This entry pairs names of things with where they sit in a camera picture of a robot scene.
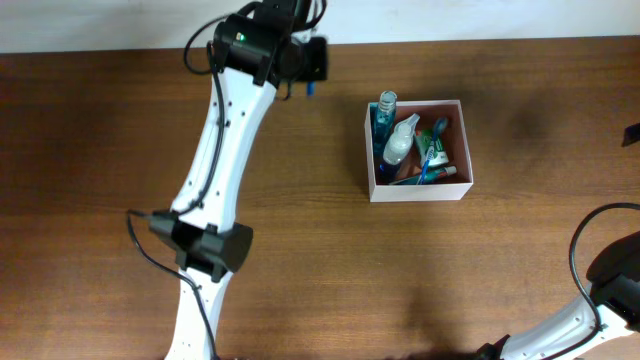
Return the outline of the green red toothpaste tube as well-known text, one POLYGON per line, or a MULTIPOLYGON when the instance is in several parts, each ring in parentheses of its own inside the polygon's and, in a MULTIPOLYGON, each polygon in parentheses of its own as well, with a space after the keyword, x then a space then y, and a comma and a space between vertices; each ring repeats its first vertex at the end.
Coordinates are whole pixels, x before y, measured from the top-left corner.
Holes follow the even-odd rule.
POLYGON ((425 185, 455 175, 456 173, 457 168, 455 166, 442 167, 433 171, 428 171, 424 175, 418 174, 413 177, 396 180, 391 182, 391 185, 425 185))

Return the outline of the blue disposable razor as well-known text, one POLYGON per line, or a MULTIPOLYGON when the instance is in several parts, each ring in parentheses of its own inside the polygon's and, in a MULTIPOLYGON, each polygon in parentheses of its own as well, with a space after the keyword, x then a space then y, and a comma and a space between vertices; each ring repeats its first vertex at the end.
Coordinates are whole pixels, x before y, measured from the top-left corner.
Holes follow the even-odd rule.
POLYGON ((314 96, 315 95, 315 90, 316 90, 316 82, 315 81, 311 81, 307 83, 307 87, 306 87, 306 93, 308 96, 314 96))

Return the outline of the blue white toothbrush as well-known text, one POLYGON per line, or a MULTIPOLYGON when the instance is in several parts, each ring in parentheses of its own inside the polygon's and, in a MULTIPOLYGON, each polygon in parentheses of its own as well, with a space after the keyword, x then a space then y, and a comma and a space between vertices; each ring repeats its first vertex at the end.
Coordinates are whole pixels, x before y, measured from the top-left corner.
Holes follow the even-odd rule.
POLYGON ((436 142, 439 139, 439 136, 445 131, 448 122, 449 120, 446 117, 441 117, 435 122, 432 128, 432 137, 425 154, 425 163, 422 166, 421 174, 417 182, 418 185, 422 185, 424 183, 430 162, 434 158, 436 142))

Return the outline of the clear purple spray bottle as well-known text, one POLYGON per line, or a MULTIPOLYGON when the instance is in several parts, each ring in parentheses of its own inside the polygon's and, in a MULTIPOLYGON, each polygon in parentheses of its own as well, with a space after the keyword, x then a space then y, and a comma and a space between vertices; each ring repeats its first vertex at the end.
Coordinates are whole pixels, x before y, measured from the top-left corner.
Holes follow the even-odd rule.
POLYGON ((414 113, 395 125, 384 147, 379 166, 383 182, 389 183, 396 178, 398 171, 413 146, 415 129, 419 120, 420 115, 414 113))

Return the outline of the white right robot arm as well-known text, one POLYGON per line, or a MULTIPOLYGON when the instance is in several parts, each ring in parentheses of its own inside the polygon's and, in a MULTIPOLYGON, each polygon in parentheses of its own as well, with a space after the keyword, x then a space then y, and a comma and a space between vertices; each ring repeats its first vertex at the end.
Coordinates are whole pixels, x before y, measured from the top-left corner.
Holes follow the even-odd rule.
POLYGON ((639 205, 600 206, 586 215, 571 238, 568 263, 579 296, 530 330, 484 344, 473 355, 475 359, 577 359, 598 345, 639 331, 639 234, 604 248, 587 270, 587 284, 581 282, 576 267, 578 241, 589 222, 620 209, 637 211, 639 205))

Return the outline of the blue mouthwash bottle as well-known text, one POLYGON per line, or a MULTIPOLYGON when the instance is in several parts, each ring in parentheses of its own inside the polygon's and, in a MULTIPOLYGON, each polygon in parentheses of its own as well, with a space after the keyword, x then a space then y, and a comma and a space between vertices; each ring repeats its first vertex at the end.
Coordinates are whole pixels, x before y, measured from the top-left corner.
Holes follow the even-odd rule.
POLYGON ((372 120, 372 148, 375 156, 384 151, 390 129, 395 120, 397 95, 391 90, 383 91, 376 105, 372 120))

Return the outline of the green soap box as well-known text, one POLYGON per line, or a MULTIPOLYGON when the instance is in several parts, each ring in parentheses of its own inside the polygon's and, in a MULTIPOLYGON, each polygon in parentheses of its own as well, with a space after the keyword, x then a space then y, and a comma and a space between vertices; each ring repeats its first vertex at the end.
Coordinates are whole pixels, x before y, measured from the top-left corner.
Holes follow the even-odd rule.
MULTIPOLYGON (((420 166, 423 167, 427 160, 427 152, 431 144, 432 131, 417 130, 414 135, 414 145, 419 154, 420 166)), ((429 168, 437 168, 449 163, 449 157, 440 139, 435 142, 434 154, 429 160, 429 168)))

